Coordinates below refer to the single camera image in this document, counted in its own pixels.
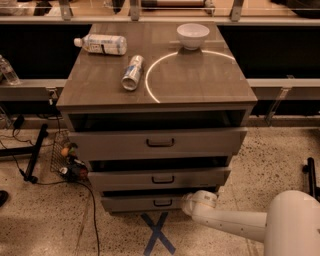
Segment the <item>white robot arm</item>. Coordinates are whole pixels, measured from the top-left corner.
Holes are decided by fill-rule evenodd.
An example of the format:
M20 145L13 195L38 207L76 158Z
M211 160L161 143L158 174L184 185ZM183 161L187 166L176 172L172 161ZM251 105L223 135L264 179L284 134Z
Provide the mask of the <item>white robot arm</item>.
M266 212L216 209L217 195L199 190L182 198L198 224L264 244L264 256L320 256L320 203L296 190L281 192Z

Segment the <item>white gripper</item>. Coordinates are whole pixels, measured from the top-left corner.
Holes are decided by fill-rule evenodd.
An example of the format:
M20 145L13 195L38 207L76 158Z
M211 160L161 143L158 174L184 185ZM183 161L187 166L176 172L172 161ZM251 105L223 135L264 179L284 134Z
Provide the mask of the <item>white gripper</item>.
M198 190L182 197L181 209L186 215L193 216L196 213L202 213L205 209L214 209L217 199L218 196L215 193Z

